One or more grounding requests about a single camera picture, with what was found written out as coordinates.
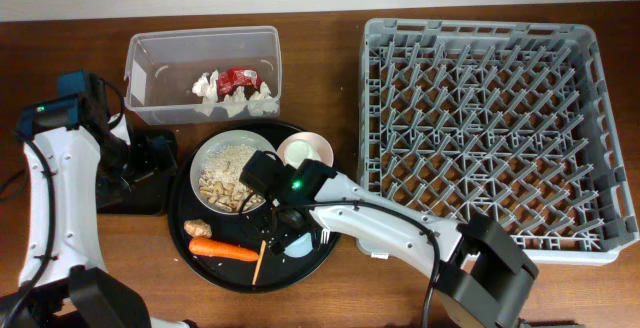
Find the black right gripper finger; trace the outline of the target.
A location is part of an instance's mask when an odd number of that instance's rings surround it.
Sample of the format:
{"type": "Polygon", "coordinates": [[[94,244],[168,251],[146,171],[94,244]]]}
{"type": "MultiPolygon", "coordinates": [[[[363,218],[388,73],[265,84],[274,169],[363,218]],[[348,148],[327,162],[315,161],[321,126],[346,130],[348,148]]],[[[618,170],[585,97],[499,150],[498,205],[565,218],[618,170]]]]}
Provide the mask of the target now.
{"type": "Polygon", "coordinates": [[[307,227],[305,215],[296,209],[284,209],[277,213],[278,219],[295,231],[302,231],[307,227]]]}
{"type": "Polygon", "coordinates": [[[268,203],[264,203],[242,218],[242,233],[249,240],[270,240],[272,228],[272,206],[268,203]]]}

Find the light blue cup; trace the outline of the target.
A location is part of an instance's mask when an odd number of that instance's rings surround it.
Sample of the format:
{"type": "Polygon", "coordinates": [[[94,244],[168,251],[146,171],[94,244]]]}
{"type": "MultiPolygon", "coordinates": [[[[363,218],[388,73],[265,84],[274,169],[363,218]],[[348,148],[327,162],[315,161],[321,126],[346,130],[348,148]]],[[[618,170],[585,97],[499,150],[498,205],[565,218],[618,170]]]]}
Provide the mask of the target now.
{"type": "Polygon", "coordinates": [[[313,240],[310,232],[300,236],[298,239],[289,244],[284,254],[290,258],[302,258],[310,254],[313,250],[313,240]]]}

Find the white plastic fork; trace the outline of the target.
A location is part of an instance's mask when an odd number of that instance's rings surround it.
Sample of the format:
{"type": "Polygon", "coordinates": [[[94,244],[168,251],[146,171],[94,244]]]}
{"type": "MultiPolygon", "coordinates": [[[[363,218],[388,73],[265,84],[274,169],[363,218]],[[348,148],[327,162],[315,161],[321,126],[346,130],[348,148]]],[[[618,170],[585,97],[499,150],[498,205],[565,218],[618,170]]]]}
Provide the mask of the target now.
{"type": "Polygon", "coordinates": [[[330,240],[330,235],[331,235],[331,231],[326,228],[323,228],[320,234],[320,243],[328,244],[330,240]]]}

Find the rice and peanut food waste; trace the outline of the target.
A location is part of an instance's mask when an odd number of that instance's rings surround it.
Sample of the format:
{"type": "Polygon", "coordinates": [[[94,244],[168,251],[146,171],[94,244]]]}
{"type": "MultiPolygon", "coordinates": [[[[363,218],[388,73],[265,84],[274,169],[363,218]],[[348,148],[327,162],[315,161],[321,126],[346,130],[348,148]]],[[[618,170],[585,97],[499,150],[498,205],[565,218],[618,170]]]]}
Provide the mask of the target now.
{"type": "Polygon", "coordinates": [[[216,148],[201,164],[196,193],[215,211],[234,214],[244,206],[249,211],[264,199],[239,181],[243,167],[256,152],[246,144],[227,144],[216,148]]]}

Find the grey plate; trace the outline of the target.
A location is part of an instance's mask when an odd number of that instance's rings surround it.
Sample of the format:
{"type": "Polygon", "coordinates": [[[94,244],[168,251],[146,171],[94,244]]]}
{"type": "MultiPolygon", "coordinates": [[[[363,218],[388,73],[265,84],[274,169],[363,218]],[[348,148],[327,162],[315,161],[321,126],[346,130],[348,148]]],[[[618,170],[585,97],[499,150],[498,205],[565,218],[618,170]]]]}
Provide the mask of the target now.
{"type": "Polygon", "coordinates": [[[239,181],[245,164],[256,151],[273,151],[261,135],[246,130],[231,130],[207,140],[196,152],[190,166],[190,183],[196,197],[209,210],[223,215],[238,214],[262,206],[265,200],[251,195],[252,190],[239,181]]]}

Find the orange carrot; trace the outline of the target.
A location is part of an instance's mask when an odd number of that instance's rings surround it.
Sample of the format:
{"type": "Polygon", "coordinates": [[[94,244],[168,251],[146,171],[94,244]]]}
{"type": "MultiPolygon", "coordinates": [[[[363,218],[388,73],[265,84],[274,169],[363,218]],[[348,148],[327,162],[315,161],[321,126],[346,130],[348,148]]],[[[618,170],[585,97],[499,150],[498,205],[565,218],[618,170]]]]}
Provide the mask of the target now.
{"type": "Polygon", "coordinates": [[[255,251],[205,237],[193,238],[189,243],[189,251],[197,256],[226,258],[243,262],[256,262],[259,259],[259,254],[255,251]]]}

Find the ginger root piece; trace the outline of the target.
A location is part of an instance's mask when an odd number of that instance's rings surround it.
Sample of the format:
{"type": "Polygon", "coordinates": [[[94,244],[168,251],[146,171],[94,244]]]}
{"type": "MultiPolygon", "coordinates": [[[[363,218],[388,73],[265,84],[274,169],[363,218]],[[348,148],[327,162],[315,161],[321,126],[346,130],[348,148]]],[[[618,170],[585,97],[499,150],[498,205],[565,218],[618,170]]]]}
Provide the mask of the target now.
{"type": "Polygon", "coordinates": [[[211,226],[202,219],[186,220],[183,228],[191,237],[210,238],[212,236],[211,226]]]}

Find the white tissue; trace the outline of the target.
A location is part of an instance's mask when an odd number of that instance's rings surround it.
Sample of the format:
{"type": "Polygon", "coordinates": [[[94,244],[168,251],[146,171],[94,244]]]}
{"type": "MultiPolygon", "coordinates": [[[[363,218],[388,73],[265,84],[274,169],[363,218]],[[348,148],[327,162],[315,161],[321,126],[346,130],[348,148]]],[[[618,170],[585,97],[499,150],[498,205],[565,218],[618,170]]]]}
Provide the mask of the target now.
{"type": "Polygon", "coordinates": [[[239,118],[247,111],[250,117],[263,117],[279,112],[279,103],[274,98],[268,84],[262,80],[259,88],[240,86],[233,94],[221,98],[217,95],[216,79],[220,72],[203,73],[192,85],[191,93],[202,99],[205,105],[201,109],[204,114],[211,114],[215,105],[220,105],[226,111],[229,118],[239,118]]]}

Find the red wrapper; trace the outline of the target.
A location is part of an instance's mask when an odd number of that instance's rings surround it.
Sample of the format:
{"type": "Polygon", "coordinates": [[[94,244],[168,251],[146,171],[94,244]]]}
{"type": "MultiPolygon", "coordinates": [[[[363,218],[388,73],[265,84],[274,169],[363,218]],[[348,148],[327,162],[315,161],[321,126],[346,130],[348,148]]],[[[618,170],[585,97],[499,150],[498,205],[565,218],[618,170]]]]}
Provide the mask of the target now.
{"type": "Polygon", "coordinates": [[[250,86],[257,89],[261,83],[261,77],[256,70],[249,68],[231,68],[218,75],[216,79],[217,95],[224,98],[226,95],[233,94],[235,89],[240,86],[250,86]]]}

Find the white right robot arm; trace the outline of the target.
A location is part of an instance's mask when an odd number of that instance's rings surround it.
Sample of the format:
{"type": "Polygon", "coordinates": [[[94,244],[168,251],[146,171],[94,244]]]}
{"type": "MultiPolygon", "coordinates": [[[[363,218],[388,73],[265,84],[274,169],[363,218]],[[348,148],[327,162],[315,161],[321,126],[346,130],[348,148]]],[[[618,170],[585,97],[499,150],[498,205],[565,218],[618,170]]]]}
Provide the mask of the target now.
{"type": "Polygon", "coordinates": [[[539,270],[495,220],[476,214],[466,223],[420,213],[367,191],[315,160],[294,168],[257,151],[241,183],[273,204],[273,218],[295,230],[314,228],[321,242],[333,233],[367,241],[429,279],[461,327],[517,327],[539,270]]]}

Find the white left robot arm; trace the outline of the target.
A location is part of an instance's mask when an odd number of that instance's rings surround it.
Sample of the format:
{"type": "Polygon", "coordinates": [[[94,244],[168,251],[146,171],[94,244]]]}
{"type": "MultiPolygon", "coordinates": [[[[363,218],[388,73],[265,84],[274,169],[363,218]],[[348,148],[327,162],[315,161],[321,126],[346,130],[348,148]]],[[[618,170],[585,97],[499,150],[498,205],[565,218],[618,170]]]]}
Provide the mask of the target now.
{"type": "Polygon", "coordinates": [[[109,112],[111,83],[78,70],[57,79],[57,96],[22,109],[30,187],[29,241],[17,292],[1,299],[4,327],[168,326],[106,268],[97,215],[113,205],[167,204],[177,171],[169,131],[134,133],[109,112]]]}

